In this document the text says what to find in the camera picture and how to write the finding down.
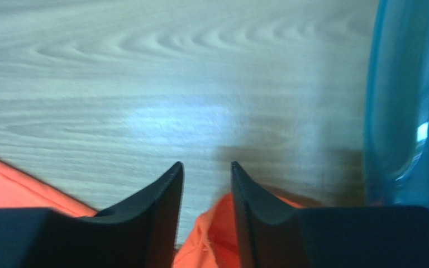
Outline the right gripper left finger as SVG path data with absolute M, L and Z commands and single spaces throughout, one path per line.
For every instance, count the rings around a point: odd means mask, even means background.
M 0 267 L 171 267 L 184 167 L 92 217 L 0 209 Z

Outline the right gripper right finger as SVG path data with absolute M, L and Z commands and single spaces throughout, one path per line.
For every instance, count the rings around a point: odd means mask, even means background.
M 295 208 L 231 164 L 241 267 L 429 267 L 429 209 Z

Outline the orange t shirt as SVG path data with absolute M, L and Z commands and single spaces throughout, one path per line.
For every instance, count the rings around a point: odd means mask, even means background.
M 0 209 L 5 208 L 49 208 L 70 217 L 101 211 L 0 161 Z M 171 267 L 241 267 L 230 194 L 197 218 L 180 249 L 174 244 Z

